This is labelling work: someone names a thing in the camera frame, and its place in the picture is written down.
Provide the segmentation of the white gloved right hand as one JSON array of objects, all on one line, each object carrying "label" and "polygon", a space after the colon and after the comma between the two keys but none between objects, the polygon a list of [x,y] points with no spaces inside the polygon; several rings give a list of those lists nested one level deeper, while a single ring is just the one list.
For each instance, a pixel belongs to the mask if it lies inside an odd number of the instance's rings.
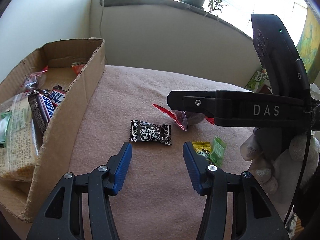
[{"label": "white gloved right hand", "polygon": [[240,146],[249,172],[267,193],[284,219],[296,190],[303,165],[307,133],[293,128],[255,128]]}]

